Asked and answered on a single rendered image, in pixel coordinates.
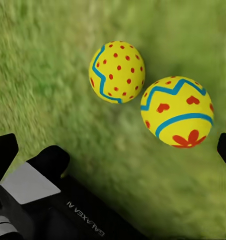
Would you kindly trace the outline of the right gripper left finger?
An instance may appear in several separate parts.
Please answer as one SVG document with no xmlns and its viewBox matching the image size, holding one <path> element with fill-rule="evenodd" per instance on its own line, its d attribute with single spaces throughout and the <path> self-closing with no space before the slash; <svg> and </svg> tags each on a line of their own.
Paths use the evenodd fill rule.
<svg viewBox="0 0 226 240">
<path fill-rule="evenodd" d="M 0 182 L 18 152 L 17 137 L 14 133 L 0 136 Z"/>
</svg>

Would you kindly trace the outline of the easter egg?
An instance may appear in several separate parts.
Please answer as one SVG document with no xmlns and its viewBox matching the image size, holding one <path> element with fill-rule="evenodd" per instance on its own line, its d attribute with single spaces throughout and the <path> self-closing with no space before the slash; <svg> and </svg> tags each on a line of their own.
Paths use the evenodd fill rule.
<svg viewBox="0 0 226 240">
<path fill-rule="evenodd" d="M 132 101 L 145 83 L 145 62 L 128 42 L 113 41 L 94 56 L 89 70 L 92 89 L 111 103 Z"/>
<path fill-rule="evenodd" d="M 154 81 L 144 92 L 141 111 L 155 137 L 176 148 L 200 144 L 213 123 L 210 97 L 203 86 L 187 77 Z"/>
</svg>

